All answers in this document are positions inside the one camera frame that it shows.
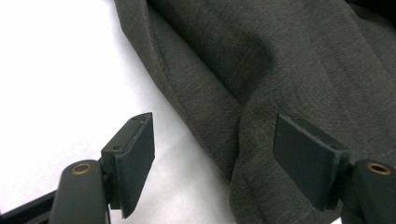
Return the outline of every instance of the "textured fabric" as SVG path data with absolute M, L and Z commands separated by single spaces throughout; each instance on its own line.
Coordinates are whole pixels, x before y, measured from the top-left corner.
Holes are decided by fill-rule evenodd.
M 272 154 L 298 114 L 396 165 L 396 31 L 342 0 L 115 0 L 158 88 L 231 183 L 238 223 L 330 223 Z

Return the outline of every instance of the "clamp jaw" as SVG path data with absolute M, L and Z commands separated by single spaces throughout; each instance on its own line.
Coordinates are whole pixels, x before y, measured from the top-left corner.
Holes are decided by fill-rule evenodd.
M 2 216 L 0 223 L 110 223 L 108 204 L 127 218 L 136 208 L 154 160 L 151 113 L 129 119 L 99 161 L 64 169 L 59 188 Z
M 279 114 L 274 156 L 320 211 L 343 202 L 344 224 L 396 223 L 396 171 L 379 161 L 349 163 L 351 151 L 308 121 Z

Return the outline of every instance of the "dark gray cloth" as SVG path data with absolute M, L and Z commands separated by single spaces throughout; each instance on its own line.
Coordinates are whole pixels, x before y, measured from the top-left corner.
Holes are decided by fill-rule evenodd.
M 396 32 L 343 0 L 115 0 L 158 88 L 231 183 L 238 223 L 330 223 L 272 154 L 298 114 L 396 165 Z

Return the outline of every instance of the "white background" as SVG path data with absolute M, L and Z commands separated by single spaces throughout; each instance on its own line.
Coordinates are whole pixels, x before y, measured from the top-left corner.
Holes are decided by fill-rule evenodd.
M 156 159 L 113 223 L 235 223 L 228 184 L 152 82 L 112 0 L 0 1 L 0 210 L 57 188 L 69 164 L 153 112 Z

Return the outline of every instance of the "brass rivet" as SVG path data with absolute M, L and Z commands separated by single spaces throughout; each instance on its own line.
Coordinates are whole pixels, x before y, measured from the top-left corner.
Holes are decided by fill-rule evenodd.
M 367 168 L 380 175 L 390 175 L 392 173 L 392 171 L 388 167 L 376 162 L 367 163 Z
M 89 163 L 80 163 L 73 167 L 72 174 L 73 175 L 83 175 L 88 173 L 91 170 L 91 165 Z

